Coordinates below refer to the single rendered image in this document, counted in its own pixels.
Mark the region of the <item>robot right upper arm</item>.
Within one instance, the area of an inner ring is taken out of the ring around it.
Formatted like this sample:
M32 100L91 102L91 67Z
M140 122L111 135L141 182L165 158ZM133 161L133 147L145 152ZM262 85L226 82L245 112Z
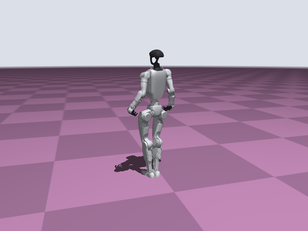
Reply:
M173 88L173 81L172 81L172 77L171 77L171 71L169 69L165 69L167 72L167 78L166 78L166 83L167 83L167 93L168 94L173 94L174 88Z

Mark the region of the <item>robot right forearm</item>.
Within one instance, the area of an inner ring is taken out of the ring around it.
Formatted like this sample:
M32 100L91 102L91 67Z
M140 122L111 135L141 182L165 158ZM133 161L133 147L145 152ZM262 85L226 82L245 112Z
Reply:
M172 106L171 109L173 109L174 108L175 93L169 94L168 97L169 97L169 100L168 100L169 105L168 106Z

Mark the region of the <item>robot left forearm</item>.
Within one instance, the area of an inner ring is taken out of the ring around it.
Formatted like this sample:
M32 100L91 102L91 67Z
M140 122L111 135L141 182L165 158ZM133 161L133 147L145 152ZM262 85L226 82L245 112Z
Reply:
M131 114L132 111L138 106L138 104L141 102L141 96L142 96L142 91L138 91L134 101L132 104L130 104L130 107L128 109L128 112Z

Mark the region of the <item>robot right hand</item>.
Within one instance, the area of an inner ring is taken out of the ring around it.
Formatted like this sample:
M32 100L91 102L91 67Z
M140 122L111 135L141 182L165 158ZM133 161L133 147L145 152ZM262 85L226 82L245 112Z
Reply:
M170 110L172 108L172 106L167 106L167 107L163 107L165 111Z

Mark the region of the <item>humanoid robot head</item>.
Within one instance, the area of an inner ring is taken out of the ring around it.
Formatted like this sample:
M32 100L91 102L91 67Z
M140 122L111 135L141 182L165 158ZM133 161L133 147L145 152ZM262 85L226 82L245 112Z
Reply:
M153 70L162 71L163 69L160 67L160 64L158 63L159 57L164 57L164 54L160 50L153 50L149 53L150 55L150 62L152 65L154 65ZM155 63L152 62L152 58L155 57L156 61Z

